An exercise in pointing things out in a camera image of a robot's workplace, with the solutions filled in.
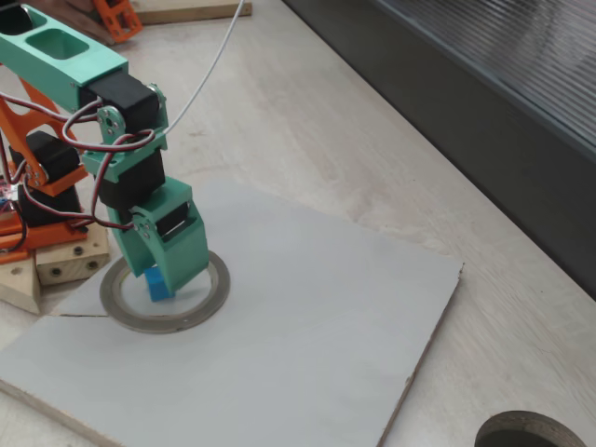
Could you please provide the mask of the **person's bare hand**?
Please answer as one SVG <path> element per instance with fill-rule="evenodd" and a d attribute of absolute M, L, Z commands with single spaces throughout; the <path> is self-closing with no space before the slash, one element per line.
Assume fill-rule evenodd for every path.
<path fill-rule="evenodd" d="M 110 47 L 114 38 L 104 26 L 101 15 L 89 0 L 66 0 L 66 20 L 78 32 Z"/>

